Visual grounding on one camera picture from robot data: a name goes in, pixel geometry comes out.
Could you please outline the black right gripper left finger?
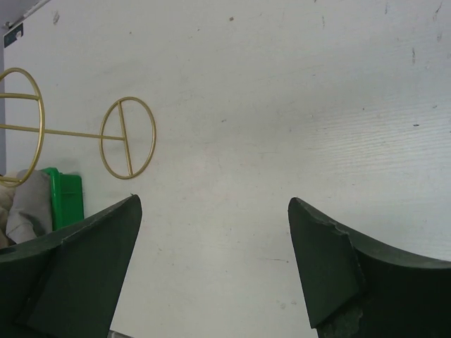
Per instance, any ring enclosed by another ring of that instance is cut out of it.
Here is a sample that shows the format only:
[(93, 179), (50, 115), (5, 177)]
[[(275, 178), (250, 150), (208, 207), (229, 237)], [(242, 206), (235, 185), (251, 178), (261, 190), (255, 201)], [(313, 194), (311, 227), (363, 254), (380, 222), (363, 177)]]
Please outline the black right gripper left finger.
[(107, 337), (142, 221), (138, 195), (1, 250), (2, 337)]

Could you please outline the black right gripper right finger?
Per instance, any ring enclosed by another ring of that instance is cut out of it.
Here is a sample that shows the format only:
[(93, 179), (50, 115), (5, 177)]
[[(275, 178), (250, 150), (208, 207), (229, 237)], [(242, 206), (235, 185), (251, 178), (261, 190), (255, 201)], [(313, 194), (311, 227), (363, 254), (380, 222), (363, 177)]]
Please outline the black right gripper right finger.
[(290, 236), (320, 337), (449, 337), (450, 263), (336, 222), (294, 197)]

